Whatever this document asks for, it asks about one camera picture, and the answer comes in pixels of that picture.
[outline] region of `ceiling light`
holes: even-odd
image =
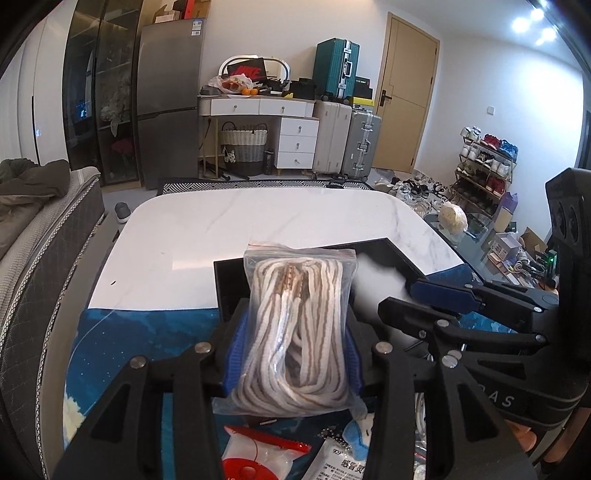
[[[529,30],[531,22],[527,18],[519,17],[513,22],[513,30],[517,33],[523,33]]]
[[[542,30],[542,38],[544,41],[556,40],[556,30],[553,28],[545,28]]]
[[[539,22],[544,18],[544,11],[541,8],[534,8],[531,12],[531,19],[534,22]]]

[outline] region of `white marble table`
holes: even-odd
[[[139,206],[117,240],[89,308],[217,307],[213,262],[242,257],[251,241],[292,248],[390,239],[425,275],[462,263],[407,205],[381,192],[266,188],[176,193]],[[360,260],[373,286],[364,301],[407,298],[404,280]]]

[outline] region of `suitcase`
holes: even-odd
[[[314,173],[339,173],[349,135],[352,108],[334,102],[317,102],[314,116],[320,120],[314,153]]]
[[[380,116],[365,110],[353,110],[341,174],[367,180],[381,126]]]
[[[344,99],[353,96],[359,45],[333,38],[316,47],[313,79],[320,96]]]

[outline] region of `rope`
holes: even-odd
[[[340,410],[349,399],[341,262],[311,257],[257,263],[254,341],[232,391],[236,406],[261,416]]]

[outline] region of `ceiling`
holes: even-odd
[[[533,22],[525,33],[516,33],[511,25],[518,17],[529,18],[533,6],[527,0],[389,0],[424,21],[443,37],[479,35],[515,43],[541,51],[580,68],[560,35],[553,42],[536,46],[542,29],[550,27],[543,19]]]

